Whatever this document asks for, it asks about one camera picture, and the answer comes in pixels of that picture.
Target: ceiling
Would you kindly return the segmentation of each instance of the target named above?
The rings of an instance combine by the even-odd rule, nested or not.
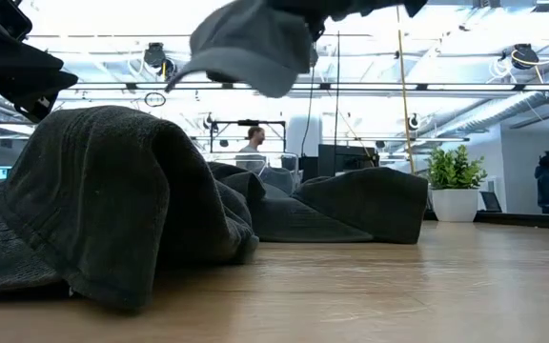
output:
[[[144,101],[150,91],[119,87],[125,83],[163,81],[156,70],[142,62],[143,51],[152,42],[163,43],[168,57],[178,68],[183,67],[190,60],[189,38],[193,29],[228,2],[201,0],[199,7],[190,7],[168,0],[132,1],[125,6],[117,0],[25,0],[21,9],[33,23],[27,43],[61,58],[65,70],[80,79],[75,89],[61,91],[57,108],[129,106],[172,120],[189,135],[201,136],[207,134],[202,122],[208,113],[219,120],[284,120],[292,115],[306,115],[310,105],[311,113],[323,115],[323,135],[334,135],[334,91],[314,91],[313,98],[309,98],[309,91],[292,91],[282,99],[268,99],[251,90],[178,90],[166,95],[163,107],[151,108]],[[319,59],[313,81],[355,83],[357,88],[366,88],[339,92],[337,109],[344,120],[338,121],[337,134],[404,133],[401,94],[368,89],[373,83],[400,82],[400,59],[396,57],[399,28],[404,32],[401,43],[408,83],[538,83],[534,69],[513,69],[509,57],[498,62],[503,50],[518,43],[532,45],[540,57],[539,70],[548,75],[549,12],[535,11],[531,0],[515,1],[513,7],[503,8],[476,8],[474,3],[432,1],[415,18],[408,18],[402,11],[400,23],[395,8],[327,23],[326,35],[317,42]],[[184,81],[208,79],[197,74]],[[310,74],[298,77],[298,83],[311,81]],[[112,91],[102,89],[107,85],[91,86],[88,90],[93,83],[118,86],[111,86]],[[431,132],[492,98],[510,96],[471,92],[411,95],[407,110],[417,114],[424,132]],[[1,114],[2,118],[9,116],[6,112]],[[527,111],[519,112],[518,120],[527,115]],[[0,127],[14,134],[25,134],[21,131],[26,130],[9,128]],[[455,131],[455,135],[466,133]]]

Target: security camera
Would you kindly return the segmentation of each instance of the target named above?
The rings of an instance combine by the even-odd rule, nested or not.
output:
[[[408,130],[416,131],[418,130],[419,126],[420,126],[420,123],[418,121],[417,114],[413,113],[410,117],[408,117]]]

